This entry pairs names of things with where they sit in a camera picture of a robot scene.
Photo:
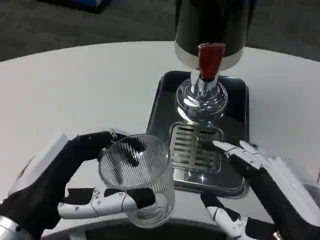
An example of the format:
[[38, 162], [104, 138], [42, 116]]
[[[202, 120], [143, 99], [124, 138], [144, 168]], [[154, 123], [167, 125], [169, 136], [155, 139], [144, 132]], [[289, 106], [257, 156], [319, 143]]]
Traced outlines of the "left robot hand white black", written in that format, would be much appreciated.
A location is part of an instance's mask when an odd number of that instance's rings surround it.
[[99, 159], [101, 151], [119, 140], [133, 150], [145, 147], [117, 129], [78, 135], [69, 139], [57, 133], [16, 178], [0, 204], [3, 240], [39, 240], [61, 219], [90, 219], [132, 212], [152, 206], [156, 197], [148, 188], [67, 188], [83, 162]]

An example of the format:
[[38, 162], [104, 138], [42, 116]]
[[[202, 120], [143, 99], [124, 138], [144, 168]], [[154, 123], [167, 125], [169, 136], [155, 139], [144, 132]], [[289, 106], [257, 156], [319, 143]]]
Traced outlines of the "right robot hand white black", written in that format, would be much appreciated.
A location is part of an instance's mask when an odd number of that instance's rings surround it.
[[269, 223], [243, 216], [204, 191], [200, 198], [211, 220], [230, 240], [320, 238], [320, 187], [308, 179], [302, 168], [267, 155], [260, 146], [243, 140], [238, 145], [218, 140], [199, 144], [227, 157], [272, 219]]

